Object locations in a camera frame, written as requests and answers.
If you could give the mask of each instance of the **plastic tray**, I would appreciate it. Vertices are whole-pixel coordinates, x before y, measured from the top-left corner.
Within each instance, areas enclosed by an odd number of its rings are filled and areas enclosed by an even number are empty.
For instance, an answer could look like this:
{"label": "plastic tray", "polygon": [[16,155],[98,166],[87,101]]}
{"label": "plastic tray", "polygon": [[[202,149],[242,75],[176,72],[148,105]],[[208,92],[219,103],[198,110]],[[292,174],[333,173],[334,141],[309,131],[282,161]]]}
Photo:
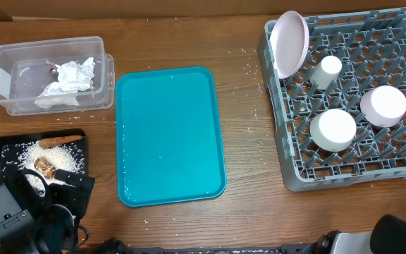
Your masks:
{"label": "plastic tray", "polygon": [[130,207],[215,198],[226,187],[214,78],[202,67],[116,86],[118,196]]}
{"label": "plastic tray", "polygon": [[82,140],[68,143],[64,146],[69,146],[75,150],[76,159],[83,159],[82,170],[80,170],[78,173],[87,175],[87,138],[85,137],[85,132],[82,129],[76,128],[0,137],[0,180],[3,180],[9,174],[14,174],[17,172],[17,170],[19,170],[19,167],[16,164],[7,164],[7,162],[18,161],[18,154],[23,151],[23,146],[19,146],[19,144],[38,141],[42,138],[54,138],[67,135],[84,136]]}
{"label": "plastic tray", "polygon": [[[265,25],[259,43],[264,83],[276,122],[276,146],[286,187],[310,191],[363,181],[406,179],[406,115],[392,128],[375,128],[359,110],[361,96],[392,85],[406,96],[406,8],[306,17],[310,47],[301,69],[277,79],[269,41],[276,20]],[[325,91],[308,82],[326,55],[343,62],[339,79]],[[327,109],[350,113],[357,135],[343,152],[319,149],[309,124]]]}

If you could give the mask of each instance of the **cardboard box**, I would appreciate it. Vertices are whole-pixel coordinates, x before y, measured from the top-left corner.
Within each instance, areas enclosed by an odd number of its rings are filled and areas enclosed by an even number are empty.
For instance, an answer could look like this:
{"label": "cardboard box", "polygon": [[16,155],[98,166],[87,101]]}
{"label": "cardboard box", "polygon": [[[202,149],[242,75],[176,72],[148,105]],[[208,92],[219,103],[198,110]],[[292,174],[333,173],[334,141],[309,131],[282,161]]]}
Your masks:
{"label": "cardboard box", "polygon": [[0,0],[0,20],[23,18],[146,18],[180,16],[303,15],[406,6],[406,0]]}

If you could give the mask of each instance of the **plastic container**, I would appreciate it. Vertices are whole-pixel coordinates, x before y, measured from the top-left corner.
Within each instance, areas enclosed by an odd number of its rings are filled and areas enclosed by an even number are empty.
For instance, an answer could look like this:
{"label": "plastic container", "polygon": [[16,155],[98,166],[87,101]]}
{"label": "plastic container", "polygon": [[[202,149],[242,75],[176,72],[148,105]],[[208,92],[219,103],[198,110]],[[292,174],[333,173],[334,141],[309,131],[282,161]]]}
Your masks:
{"label": "plastic container", "polygon": [[[79,106],[64,104],[43,109],[34,104],[45,87],[57,81],[51,74],[49,60],[55,64],[77,61],[82,64],[93,56],[95,67],[94,89],[75,94],[42,97],[76,97]],[[113,104],[115,73],[113,59],[104,51],[100,37],[79,37],[0,46],[0,105],[12,116],[47,114],[90,109],[106,109]]]}
{"label": "plastic container", "polygon": [[[269,41],[276,20],[264,27],[258,55],[275,117],[275,139],[285,186],[311,191],[380,179],[406,179],[406,113],[392,128],[376,128],[359,102],[375,87],[392,85],[406,97],[406,8],[306,17],[309,50],[300,70],[286,79],[273,69]],[[343,67],[325,90],[309,77],[325,56]],[[309,134],[315,116],[342,109],[356,133],[342,152],[319,149]]]}

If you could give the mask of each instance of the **black tray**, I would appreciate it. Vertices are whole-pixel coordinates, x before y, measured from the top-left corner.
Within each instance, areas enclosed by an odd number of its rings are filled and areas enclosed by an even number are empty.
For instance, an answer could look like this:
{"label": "black tray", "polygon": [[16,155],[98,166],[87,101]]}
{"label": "black tray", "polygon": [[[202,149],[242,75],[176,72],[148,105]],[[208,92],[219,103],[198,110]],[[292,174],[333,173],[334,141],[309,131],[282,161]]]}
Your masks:
{"label": "black tray", "polygon": [[[73,156],[76,159],[83,158],[82,170],[78,173],[87,175],[87,138],[85,132],[80,128],[59,130],[59,131],[47,131],[43,133],[29,133],[22,135],[12,135],[0,137],[0,180],[5,176],[14,174],[18,170],[17,164],[7,164],[7,162],[18,162],[18,156],[23,152],[23,146],[19,144],[29,143],[33,141],[41,140],[42,138],[54,138],[67,135],[81,135],[84,138],[82,140],[65,144],[75,150]],[[4,157],[2,156],[2,151],[9,148],[8,151],[4,152]]]}

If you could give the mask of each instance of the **white tissue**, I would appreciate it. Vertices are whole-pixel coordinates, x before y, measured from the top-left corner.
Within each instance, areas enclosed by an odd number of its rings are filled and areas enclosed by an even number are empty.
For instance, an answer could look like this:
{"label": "white tissue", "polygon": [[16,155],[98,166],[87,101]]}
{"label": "white tissue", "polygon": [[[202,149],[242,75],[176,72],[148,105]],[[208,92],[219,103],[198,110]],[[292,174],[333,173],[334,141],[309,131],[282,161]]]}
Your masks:
{"label": "white tissue", "polygon": [[[88,58],[81,65],[74,61],[65,63],[57,68],[58,82],[49,84],[39,97],[64,95],[93,89],[93,57]],[[35,104],[43,109],[50,109],[57,104],[79,106],[76,96],[62,96],[53,99],[37,99]]]}

